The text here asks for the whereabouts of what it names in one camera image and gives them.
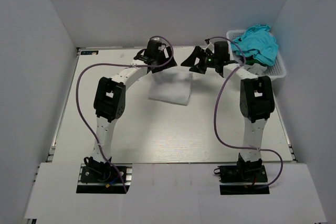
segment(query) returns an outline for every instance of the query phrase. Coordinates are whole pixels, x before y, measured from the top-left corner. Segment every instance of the white panel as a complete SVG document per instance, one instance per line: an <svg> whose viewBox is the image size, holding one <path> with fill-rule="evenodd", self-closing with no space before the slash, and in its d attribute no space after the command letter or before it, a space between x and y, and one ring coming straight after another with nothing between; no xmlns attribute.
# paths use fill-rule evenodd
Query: white panel
<svg viewBox="0 0 336 224"><path fill-rule="evenodd" d="M26 218L45 223L324 222L304 164L286 164L269 195L221 196L215 164L135 164L126 195L76 194L80 164L42 164ZM266 164L274 178L279 164Z"/></svg>
<svg viewBox="0 0 336 224"><path fill-rule="evenodd" d="M50 0L0 0L0 223L21 223L76 49Z"/></svg>
<svg viewBox="0 0 336 224"><path fill-rule="evenodd" d="M335 17L335 0L287 0L272 30L287 68L275 86L281 114L328 223L336 223Z"/></svg>
<svg viewBox="0 0 336 224"><path fill-rule="evenodd" d="M79 117L75 103L75 86L81 71L99 63L128 64L139 49L100 50L97 55L79 58L69 101L60 128L53 162L80 162L90 155L94 138ZM193 47L175 48L180 64ZM93 101L101 77L120 72L118 67L95 67L81 79L79 101L85 118L96 129ZM213 128L214 106L224 82L213 69L206 74L194 74L187 106L148 99L151 74L136 82L126 93L126 107L118 119L112 141L112 161L116 163L165 162L236 162L238 150L224 147ZM244 117L239 108L240 86L229 82L218 108L218 132L232 145L241 146L244 138ZM274 148L284 160L292 157L277 110L271 114L264 131L263 148ZM265 161L278 161L273 153L262 153Z"/></svg>
<svg viewBox="0 0 336 224"><path fill-rule="evenodd" d="M256 23L272 25L286 0L51 0L78 47L141 46L161 34L175 45Z"/></svg>

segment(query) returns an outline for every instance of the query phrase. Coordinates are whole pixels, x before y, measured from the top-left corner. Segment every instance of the cable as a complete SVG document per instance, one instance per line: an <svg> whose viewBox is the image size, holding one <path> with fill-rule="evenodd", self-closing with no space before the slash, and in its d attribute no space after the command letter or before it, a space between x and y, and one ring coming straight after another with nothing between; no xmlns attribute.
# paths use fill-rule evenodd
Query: cable
<svg viewBox="0 0 336 224"><path fill-rule="evenodd" d="M137 68L145 68L145 67L146 68L160 68L160 67L164 67L166 64L168 64L173 59L173 57L174 57L174 48L173 48L172 44L166 38L164 38L162 36L158 36L158 35L151 37L149 40L154 39L154 38L160 38L160 39L165 40L167 42L167 44L172 49L172 55L170 56L170 58L168 59L168 61L165 62L164 64L157 65L157 66L152 66L152 65L136 65ZM93 65L90 65L87 68L85 68L79 74L79 77L78 77L78 80L77 80L77 83L76 83L76 106L77 106L77 110L78 110L79 116L82 119L82 121L84 122L84 124L86 125L86 127L89 129L89 131L92 133L92 135L94 136L94 138L96 139L96 142L97 142L98 147L99 147L99 152L100 152L101 156L103 157L103 159L105 160L105 162L107 162L110 166L112 166L115 169L115 171L118 173L118 176L120 177L120 180L121 180L122 186L123 186L123 188L125 190L125 193L127 193L125 182L124 182L122 176L120 175L120 172L119 172L118 168L111 161L109 161L106 158L106 156L105 156L105 154L104 154L104 152L103 152L103 150L102 150L102 148L100 146L100 141L98 139L98 136L96 135L96 133L93 131L93 129L91 128L91 126L89 125L89 123L84 118L83 113L82 113L82 111L80 109L80 105L79 105L79 84L80 84L80 80L81 80L83 74L86 71L88 71L89 69L91 69L93 67L97 67L97 66L114 66L114 67L126 67L126 68L130 68L130 67L133 67L133 65L113 64L113 63L97 63L97 64L93 64Z"/></svg>
<svg viewBox="0 0 336 224"><path fill-rule="evenodd" d="M219 91L219 94L218 94L218 97L217 97L217 100L216 100L216 104L215 104L215 111L214 111L214 130L215 130L215 135L218 139L218 141L220 141L220 143L222 143L223 145L225 145L226 147L229 147L229 148L232 148L232 149L239 149L239 150L257 150L257 148L254 148L254 147L239 147L239 146L234 146L234 145L230 145L230 144L227 144L225 143L218 135L218 131L217 131L217 111L218 111L218 105L219 105L219 100L221 99L221 96L222 96L222 93L223 93L223 90L225 88L225 85L226 83L229 81L229 79L234 75L235 72L238 71L239 68L241 68L243 65L245 65L246 63L246 57L245 57L245 54L244 52L242 51L242 49L235 43L233 42L232 40L226 38L226 37L222 37L222 36L215 36L215 37L211 37L209 38L208 40L211 40L211 39L224 39L224 40L227 40L227 41L230 41L232 44L234 44L238 50L240 51L241 53L241 56L243 57L243 63L240 64L238 67L236 67L229 75L228 77L225 79L220 91ZM280 156L280 154L274 150L271 150L271 149L259 149L261 152L273 152L274 154L276 154L279 159L280 159L280 170L279 170L279 173L278 175L276 176L276 178L271 181L270 183L264 185L264 186L260 186L260 187L257 187L258 189L263 189L265 187L268 187L272 184L275 183L275 181L278 180L278 178L280 177L281 173L282 173L282 169L284 168L284 161L282 160L282 157Z"/></svg>

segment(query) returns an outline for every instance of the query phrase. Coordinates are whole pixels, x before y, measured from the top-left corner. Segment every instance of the white wall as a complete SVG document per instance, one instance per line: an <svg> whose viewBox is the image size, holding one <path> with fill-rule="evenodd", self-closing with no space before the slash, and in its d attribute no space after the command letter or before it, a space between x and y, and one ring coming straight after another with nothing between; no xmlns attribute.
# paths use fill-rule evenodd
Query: white wall
<svg viewBox="0 0 336 224"><path fill-rule="evenodd" d="M21 223L76 49L50 0L0 0L0 223Z"/></svg>
<svg viewBox="0 0 336 224"><path fill-rule="evenodd" d="M274 26L287 77L275 85L294 152L336 223L336 0L287 0Z"/></svg>
<svg viewBox="0 0 336 224"><path fill-rule="evenodd" d="M160 34L175 45L256 23L272 25L286 0L51 0L78 47L143 46Z"/></svg>

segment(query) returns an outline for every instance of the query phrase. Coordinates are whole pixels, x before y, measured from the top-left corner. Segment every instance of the wall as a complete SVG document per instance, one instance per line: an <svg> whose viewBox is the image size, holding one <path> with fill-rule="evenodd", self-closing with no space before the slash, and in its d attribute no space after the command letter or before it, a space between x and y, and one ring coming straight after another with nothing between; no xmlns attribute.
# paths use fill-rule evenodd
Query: wall
<svg viewBox="0 0 336 224"><path fill-rule="evenodd" d="M275 85L297 158L336 223L335 0L287 0L274 26L287 77Z"/></svg>
<svg viewBox="0 0 336 224"><path fill-rule="evenodd" d="M0 223L21 223L76 49L50 0L0 0Z"/></svg>
<svg viewBox="0 0 336 224"><path fill-rule="evenodd" d="M286 0L51 0L77 47L175 45L256 23L272 25Z"/></svg>

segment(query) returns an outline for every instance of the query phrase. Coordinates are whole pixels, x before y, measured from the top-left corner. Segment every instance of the turquoise cloth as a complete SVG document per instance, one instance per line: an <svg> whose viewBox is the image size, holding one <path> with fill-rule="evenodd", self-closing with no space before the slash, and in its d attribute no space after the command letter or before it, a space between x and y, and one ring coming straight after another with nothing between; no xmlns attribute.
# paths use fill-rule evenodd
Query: turquoise cloth
<svg viewBox="0 0 336 224"><path fill-rule="evenodd" d="M270 27L267 25L251 26L234 42L242 49L246 58L253 57L263 64L273 66L277 58L278 45L275 37L269 31ZM242 55L232 43L231 47L236 55Z"/></svg>

